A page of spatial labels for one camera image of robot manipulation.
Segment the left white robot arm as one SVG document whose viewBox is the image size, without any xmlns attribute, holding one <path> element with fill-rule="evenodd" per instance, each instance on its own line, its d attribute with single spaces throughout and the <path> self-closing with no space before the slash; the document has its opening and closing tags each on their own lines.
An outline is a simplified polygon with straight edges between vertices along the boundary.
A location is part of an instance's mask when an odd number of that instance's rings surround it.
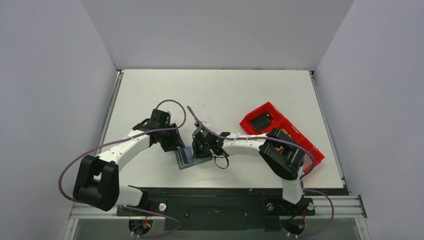
<svg viewBox="0 0 424 240">
<path fill-rule="evenodd" d="M 136 215 L 149 209 L 144 192 L 120 184 L 119 173 L 134 157 L 154 144 L 164 152 L 184 147 L 184 142 L 171 122 L 171 114 L 153 109 L 150 118 L 135 125 L 118 144 L 95 156 L 85 155 L 79 165 L 72 196 L 80 203 L 103 211 L 114 206 L 129 206 Z"/>
</svg>

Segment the grey card holder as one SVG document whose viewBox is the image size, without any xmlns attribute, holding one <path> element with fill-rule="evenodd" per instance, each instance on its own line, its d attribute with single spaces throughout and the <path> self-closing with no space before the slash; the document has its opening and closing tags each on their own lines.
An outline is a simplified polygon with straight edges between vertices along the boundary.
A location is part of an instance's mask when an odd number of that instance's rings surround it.
<svg viewBox="0 0 424 240">
<path fill-rule="evenodd" d="M 179 170 L 184 170 L 212 160 L 212 157 L 195 158 L 192 146 L 178 147 L 175 151 Z"/>
</svg>

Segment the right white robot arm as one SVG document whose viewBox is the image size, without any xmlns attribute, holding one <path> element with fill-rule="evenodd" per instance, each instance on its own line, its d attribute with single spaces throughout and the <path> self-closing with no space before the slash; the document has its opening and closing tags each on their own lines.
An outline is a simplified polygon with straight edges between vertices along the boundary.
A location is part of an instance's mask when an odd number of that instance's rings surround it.
<svg viewBox="0 0 424 240">
<path fill-rule="evenodd" d="M 294 214 L 302 207 L 304 195 L 301 176 L 305 151 L 278 128 L 260 135 L 241 135 L 230 132 L 215 134 L 199 126 L 192 134 L 195 158 L 225 158 L 254 156 L 262 158 L 282 181 L 282 207 Z"/>
</svg>

